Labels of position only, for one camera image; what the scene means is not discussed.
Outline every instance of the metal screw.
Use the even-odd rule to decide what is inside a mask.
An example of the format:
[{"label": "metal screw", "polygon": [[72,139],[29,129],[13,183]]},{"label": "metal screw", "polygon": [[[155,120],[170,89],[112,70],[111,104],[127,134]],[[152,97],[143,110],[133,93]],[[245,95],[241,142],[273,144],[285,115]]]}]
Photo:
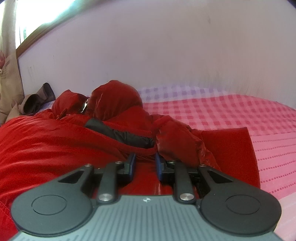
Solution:
[{"label": "metal screw", "polygon": [[103,193],[103,194],[99,195],[99,200],[101,200],[103,202],[110,201],[112,198],[113,198],[113,196],[109,193]]},{"label": "metal screw", "polygon": [[180,195],[180,199],[183,201],[191,201],[194,199],[194,195],[191,193],[183,193]]}]

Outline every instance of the red cloth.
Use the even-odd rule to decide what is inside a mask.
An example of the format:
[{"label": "red cloth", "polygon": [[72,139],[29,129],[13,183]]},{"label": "red cloth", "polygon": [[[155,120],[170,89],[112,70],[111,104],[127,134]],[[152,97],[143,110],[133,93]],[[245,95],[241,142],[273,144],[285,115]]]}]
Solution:
[{"label": "red cloth", "polygon": [[[231,138],[228,138],[229,133],[219,134],[219,131],[215,131],[217,137],[213,138],[210,131],[191,129],[169,116],[149,115],[143,110],[136,90],[118,81],[111,81],[95,89],[85,115],[78,114],[85,100],[85,96],[67,90],[57,98],[51,110],[35,116],[14,118],[1,127],[1,241],[8,240],[17,232],[9,209],[18,195],[85,163],[91,163],[97,168],[104,167],[109,162],[125,160],[131,152],[137,155],[136,172],[133,182],[122,188],[121,194],[172,193],[169,186],[161,185],[157,179],[154,163],[157,150],[166,159],[177,158],[192,167],[200,162],[206,163],[259,187],[259,180],[255,183],[248,177],[258,176],[252,145],[249,143],[243,149],[242,145],[246,141],[233,144],[237,137],[244,140],[250,138],[246,130],[233,130]],[[131,147],[84,128],[92,117],[120,131],[153,137],[156,144],[150,149]],[[224,146],[217,148],[219,153],[216,153],[216,145],[220,145],[222,139]],[[218,164],[215,155],[205,148],[207,145],[217,155]],[[236,155],[242,149],[244,153],[249,151],[252,155],[237,158]],[[237,169],[236,173],[238,163],[248,169]]]}]

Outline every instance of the white wall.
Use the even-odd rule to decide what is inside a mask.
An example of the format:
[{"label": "white wall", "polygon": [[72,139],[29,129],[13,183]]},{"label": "white wall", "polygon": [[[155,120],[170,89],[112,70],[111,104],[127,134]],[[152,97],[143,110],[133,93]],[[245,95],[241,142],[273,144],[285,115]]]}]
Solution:
[{"label": "white wall", "polygon": [[19,67],[25,94],[186,82],[296,107],[295,29],[286,0],[117,0],[55,28]]}]

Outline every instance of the curtain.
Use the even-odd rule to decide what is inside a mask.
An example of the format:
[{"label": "curtain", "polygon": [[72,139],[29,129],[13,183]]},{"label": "curtain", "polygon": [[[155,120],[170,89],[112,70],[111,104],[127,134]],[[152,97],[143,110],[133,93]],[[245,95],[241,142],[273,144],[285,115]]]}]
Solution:
[{"label": "curtain", "polygon": [[16,5],[17,0],[5,0],[0,5],[0,125],[5,123],[12,104],[24,99],[15,49]]}]

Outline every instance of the bed sheet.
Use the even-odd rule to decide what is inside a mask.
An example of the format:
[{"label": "bed sheet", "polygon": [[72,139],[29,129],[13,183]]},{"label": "bed sheet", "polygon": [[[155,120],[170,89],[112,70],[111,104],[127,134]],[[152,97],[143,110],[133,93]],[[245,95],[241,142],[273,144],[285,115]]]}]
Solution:
[{"label": "bed sheet", "polygon": [[[277,102],[190,85],[138,89],[150,114],[170,115],[201,130],[247,127],[261,189],[281,203],[275,232],[296,240],[296,110]],[[50,108],[53,102],[43,106]]]}]

